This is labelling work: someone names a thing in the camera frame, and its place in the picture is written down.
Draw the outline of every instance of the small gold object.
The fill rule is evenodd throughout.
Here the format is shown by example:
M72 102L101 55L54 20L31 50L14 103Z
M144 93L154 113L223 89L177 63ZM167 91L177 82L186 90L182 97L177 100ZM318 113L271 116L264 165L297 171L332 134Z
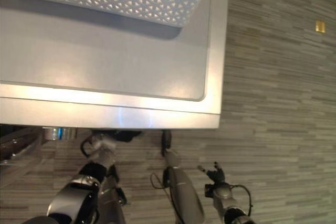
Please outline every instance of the small gold object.
M316 24L315 24L315 31L319 31L320 33L325 33L326 31L326 27L325 27L325 23L323 21L320 20L316 20Z

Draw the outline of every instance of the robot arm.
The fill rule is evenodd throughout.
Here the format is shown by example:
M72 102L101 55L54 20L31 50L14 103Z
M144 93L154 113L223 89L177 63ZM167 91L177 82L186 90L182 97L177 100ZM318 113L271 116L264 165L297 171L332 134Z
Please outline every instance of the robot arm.
M47 217L36 217L24 224L124 223L120 205L125 204L126 199L118 188L115 140L96 134L90 143L93 152L89 162L54 197Z
M232 186L225 182L224 172L217 162L215 162L215 168L214 171L206 171L203 167L198 167L214 182L214 184L205 185L205 197L213 198L214 207L221 222L224 224L255 224L233 198Z

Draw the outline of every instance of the wood-grain flooring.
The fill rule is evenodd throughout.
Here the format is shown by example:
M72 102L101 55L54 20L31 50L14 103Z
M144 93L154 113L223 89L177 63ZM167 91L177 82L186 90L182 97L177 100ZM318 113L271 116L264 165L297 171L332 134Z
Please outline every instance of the wood-grain flooring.
M316 19L325 34L314 31ZM251 190L257 223L336 223L336 0L229 0L227 27L219 129L173 131L206 223L219 219L195 167L213 161ZM79 144L44 145L43 162L0 191L0 223L44 214L84 163ZM149 182L164 167L160 132L120 143L118 163L128 223L174 223L164 192Z

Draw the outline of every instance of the metal cylinder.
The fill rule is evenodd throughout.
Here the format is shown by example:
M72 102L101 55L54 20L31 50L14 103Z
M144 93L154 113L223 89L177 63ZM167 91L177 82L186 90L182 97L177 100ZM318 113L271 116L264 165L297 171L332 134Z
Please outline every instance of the metal cylinder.
M43 127L46 140L72 140L77 137L77 128Z

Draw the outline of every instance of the wire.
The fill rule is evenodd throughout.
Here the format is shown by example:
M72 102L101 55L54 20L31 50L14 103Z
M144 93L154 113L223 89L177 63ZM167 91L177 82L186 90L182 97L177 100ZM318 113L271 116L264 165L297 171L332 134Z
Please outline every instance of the wire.
M251 200L251 193L250 193L250 191L247 189L247 187L246 186L244 186L244 185L230 185L230 188L232 189L232 188L235 188L235 187L241 187L241 188L243 188L246 192L247 192L247 194L248 194L248 204L249 204L249 208L248 208L248 216L251 216L251 211L252 211L252 207L253 207L253 205L252 205L252 200Z
M155 186L155 185L154 185L154 183L153 183L153 179L152 179L153 176L155 176L157 182L161 185L161 187L158 187L158 186ZM173 206L173 208L174 208L174 211L175 211L175 213L176 213L178 219L180 220L180 223L181 223L181 224L185 224L185 222L183 221L183 219L182 219L180 213L178 212L177 207L175 206L175 203L174 203L174 201L173 201L173 197L172 197L172 188L169 187L169 193L170 193L170 196L169 196L169 194L167 193L165 187L163 186L162 182L160 181L160 179L159 179L159 177L157 176L156 173L152 173L152 174L151 174L151 176L150 176L150 181L151 181L151 184L152 184L153 188L164 190L164 192L165 192L166 195L167 195L168 200L170 201L170 203L172 204L172 206Z
M158 187L158 186L155 186L155 185L154 185L154 183L153 183L153 176L155 176L157 182L159 182L159 184L161 185L161 187ZM151 174L151 176L150 176L150 180L151 180L152 187L153 187L154 189L165 189L156 173L152 173L152 174Z
M88 158L90 155L87 154L87 152L84 149L84 145L89 142L89 139L85 139L81 144L80 144L80 151L83 153L83 155Z

